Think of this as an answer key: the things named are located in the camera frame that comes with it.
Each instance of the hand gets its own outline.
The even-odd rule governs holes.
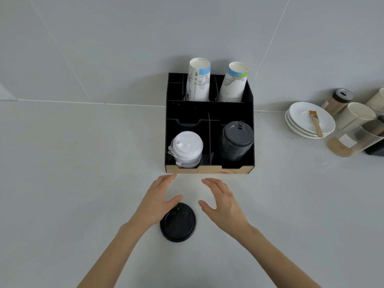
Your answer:
[[[227,184],[218,179],[206,178],[201,181],[214,194],[216,209],[211,208],[203,200],[199,201],[200,207],[220,229],[236,239],[242,233],[243,228],[249,226],[249,223],[232,191]]]
[[[167,188],[175,178],[176,174],[158,177],[144,195],[132,219],[148,229],[159,222],[169,210],[183,200],[183,195],[177,195],[165,202]]]

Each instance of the wooden brush handle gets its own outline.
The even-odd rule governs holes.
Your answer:
[[[319,124],[319,119],[318,118],[314,118],[314,117],[312,117],[312,119],[313,119],[313,122],[314,122],[314,126],[316,128],[317,136],[318,137],[324,137],[323,132],[321,131],[320,124]]]

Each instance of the black cup organizer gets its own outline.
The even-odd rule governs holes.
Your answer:
[[[176,166],[175,159],[168,154],[174,137],[183,131],[196,132],[203,140],[204,148],[200,166],[221,166],[222,169],[236,170],[249,166],[246,173],[255,166],[255,146],[239,161],[231,162],[222,159],[218,153],[218,142],[220,135],[231,121],[242,121],[254,130],[253,125],[253,95],[248,81],[245,85],[242,101],[238,103],[216,102],[216,97],[223,83],[224,75],[213,75],[210,77],[209,102],[184,101],[187,74],[169,73],[167,87],[167,109],[166,109],[166,145],[165,165]]]

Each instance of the black cup lid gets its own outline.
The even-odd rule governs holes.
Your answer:
[[[252,128],[241,121],[228,123],[224,127],[223,134],[228,142],[241,147],[252,144],[255,139]]]
[[[179,203],[160,221],[164,237],[171,242],[183,242],[195,231],[196,216],[187,204]]]

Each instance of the white saucer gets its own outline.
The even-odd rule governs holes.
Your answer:
[[[306,131],[316,133],[310,111],[316,111],[319,123],[324,136],[329,135],[335,130],[335,121],[333,117],[323,108],[308,102],[296,102],[289,108],[291,119]]]
[[[306,138],[314,138],[314,139],[319,139],[321,137],[318,137],[318,136],[309,136],[309,135],[306,135],[305,133],[301,132],[300,130],[298,130],[295,126],[291,125],[291,123],[289,122],[288,120],[288,110],[287,112],[285,112],[285,121],[286,123],[288,124],[288,127],[294,132],[296,133],[297,135],[300,135],[302,137],[306,137]]]
[[[314,133],[312,133],[312,132],[306,131],[306,130],[302,129],[299,125],[297,125],[297,124],[292,120],[292,118],[289,116],[289,110],[286,111],[286,118],[288,119],[288,121],[289,121],[289,123],[291,124],[291,126],[293,126],[296,130],[302,132],[302,133],[305,134],[305,135],[316,136],[316,137],[318,137],[317,133],[314,134]]]

